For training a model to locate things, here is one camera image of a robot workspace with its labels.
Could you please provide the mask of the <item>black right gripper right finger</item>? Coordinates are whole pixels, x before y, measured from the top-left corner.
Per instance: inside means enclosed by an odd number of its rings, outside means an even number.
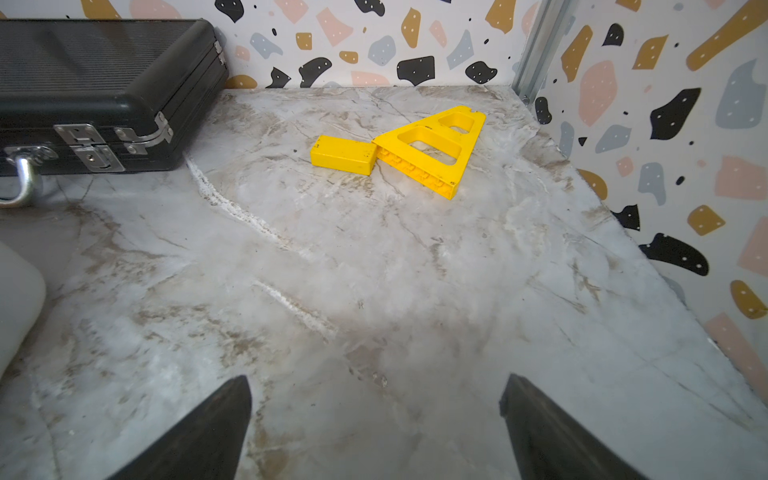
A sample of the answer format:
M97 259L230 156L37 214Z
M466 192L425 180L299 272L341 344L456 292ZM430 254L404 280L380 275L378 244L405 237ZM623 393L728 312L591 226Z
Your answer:
M499 407L523 479L645 477L523 376L509 376Z

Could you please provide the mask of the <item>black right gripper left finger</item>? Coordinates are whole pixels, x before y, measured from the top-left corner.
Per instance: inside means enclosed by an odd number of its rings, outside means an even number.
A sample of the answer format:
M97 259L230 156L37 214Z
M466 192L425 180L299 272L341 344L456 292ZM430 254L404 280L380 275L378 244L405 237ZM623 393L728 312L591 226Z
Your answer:
M233 377L111 477L233 479L251 409L247 377Z

